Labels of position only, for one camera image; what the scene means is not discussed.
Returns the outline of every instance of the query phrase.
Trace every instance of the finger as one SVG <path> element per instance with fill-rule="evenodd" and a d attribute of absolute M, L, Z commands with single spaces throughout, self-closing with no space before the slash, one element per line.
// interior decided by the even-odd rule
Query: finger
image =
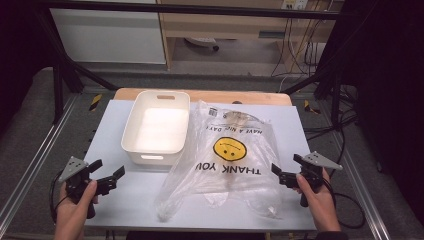
<path fill-rule="evenodd" d="M 59 201 L 61 201 L 61 205 L 72 203 L 71 199 L 68 198 L 68 193 L 66 192 L 66 182 L 64 182 L 62 186 L 60 187 Z"/>
<path fill-rule="evenodd" d="M 78 205 L 88 207 L 88 205 L 91 203 L 92 199 L 94 198 L 94 195 L 96 194 L 96 189 L 97 189 L 97 181 L 92 180 L 85 188 L 84 193 Z"/>
<path fill-rule="evenodd" d="M 299 184 L 300 190 L 305 194 L 306 198 L 312 199 L 315 195 L 314 191 L 312 191 L 311 186 L 309 185 L 308 181 L 302 176 L 302 174 L 296 174 L 296 180 Z"/>

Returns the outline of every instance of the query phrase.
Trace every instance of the human hand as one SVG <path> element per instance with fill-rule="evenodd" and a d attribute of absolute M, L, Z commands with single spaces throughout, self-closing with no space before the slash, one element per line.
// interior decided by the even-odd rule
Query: human hand
<path fill-rule="evenodd" d="M 60 189 L 60 199 L 67 196 L 66 184 Z M 66 198 L 61 202 L 57 209 L 57 223 L 55 231 L 55 240 L 76 240 L 84 237 L 84 223 L 87 219 L 88 206 L 91 201 L 97 203 L 94 197 L 97 189 L 97 181 L 92 180 L 84 191 L 78 204 Z"/>
<path fill-rule="evenodd" d="M 322 170 L 322 175 L 324 179 L 330 182 L 330 177 L 324 168 Z M 317 189 L 317 193 L 315 193 L 311 189 L 308 181 L 301 174 L 296 174 L 296 179 L 301 192 L 305 194 L 308 200 L 309 210 L 311 211 L 318 231 L 341 231 L 333 198 L 327 187 L 322 185 Z"/>

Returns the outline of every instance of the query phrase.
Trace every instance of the black pole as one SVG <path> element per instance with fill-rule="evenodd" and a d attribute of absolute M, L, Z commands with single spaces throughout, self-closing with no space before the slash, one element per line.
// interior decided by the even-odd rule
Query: black pole
<path fill-rule="evenodd" d="M 267 8 L 219 7 L 174 4 L 117 3 L 68 0 L 39 0 L 38 4 L 46 8 L 120 12 L 182 13 L 321 20 L 340 20 L 345 18 L 351 19 L 358 17 L 357 15 L 351 13 L 339 13 L 331 11 L 303 11 Z"/>

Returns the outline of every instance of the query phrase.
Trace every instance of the yellow smiley face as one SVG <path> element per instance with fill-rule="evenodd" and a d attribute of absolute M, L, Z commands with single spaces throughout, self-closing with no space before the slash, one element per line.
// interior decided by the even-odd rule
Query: yellow smiley face
<path fill-rule="evenodd" d="M 213 150 L 216 155 L 226 161 L 240 160 L 244 158 L 247 153 L 246 146 L 242 142 L 230 137 L 218 139 L 213 146 Z"/>

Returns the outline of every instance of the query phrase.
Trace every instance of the plastic bag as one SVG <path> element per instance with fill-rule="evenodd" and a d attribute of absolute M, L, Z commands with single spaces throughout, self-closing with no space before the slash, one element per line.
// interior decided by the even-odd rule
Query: plastic bag
<path fill-rule="evenodd" d="M 256 213 L 277 217 L 281 186 L 272 125 L 199 101 L 191 113 L 186 144 L 155 200 L 158 217 L 170 219 L 185 196 L 203 194 L 211 207 L 241 199 Z"/>

